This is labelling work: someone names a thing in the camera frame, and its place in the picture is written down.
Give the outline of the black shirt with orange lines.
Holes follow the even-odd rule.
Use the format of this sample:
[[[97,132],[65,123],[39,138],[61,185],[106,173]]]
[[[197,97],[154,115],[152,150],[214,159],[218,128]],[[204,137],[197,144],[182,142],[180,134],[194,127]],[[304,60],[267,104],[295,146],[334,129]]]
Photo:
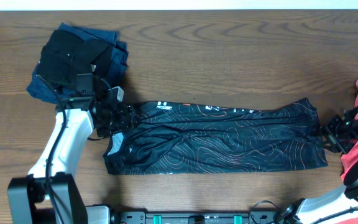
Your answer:
[[[327,166],[316,108],[306,98],[275,110],[151,101],[139,125],[112,137],[114,175],[281,172]]]

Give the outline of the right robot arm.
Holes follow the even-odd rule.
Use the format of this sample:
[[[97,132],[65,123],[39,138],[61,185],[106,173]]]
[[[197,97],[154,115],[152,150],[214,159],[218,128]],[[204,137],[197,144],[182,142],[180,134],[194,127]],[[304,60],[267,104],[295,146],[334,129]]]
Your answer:
[[[320,129],[325,148],[348,155],[358,141],[358,105],[343,117],[334,116]],[[358,218],[358,159],[343,184],[320,197],[301,198],[281,213],[274,223],[339,223]]]

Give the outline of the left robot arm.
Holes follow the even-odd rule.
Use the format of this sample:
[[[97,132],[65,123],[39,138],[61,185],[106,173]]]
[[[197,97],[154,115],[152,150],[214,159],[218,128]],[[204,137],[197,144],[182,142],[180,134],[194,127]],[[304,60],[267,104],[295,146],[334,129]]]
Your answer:
[[[57,99],[55,127],[25,177],[11,179],[7,196],[14,223],[112,223],[107,205],[86,206],[75,183],[76,170],[93,131],[111,138],[137,126],[124,92],[92,73],[76,76],[76,93]]]

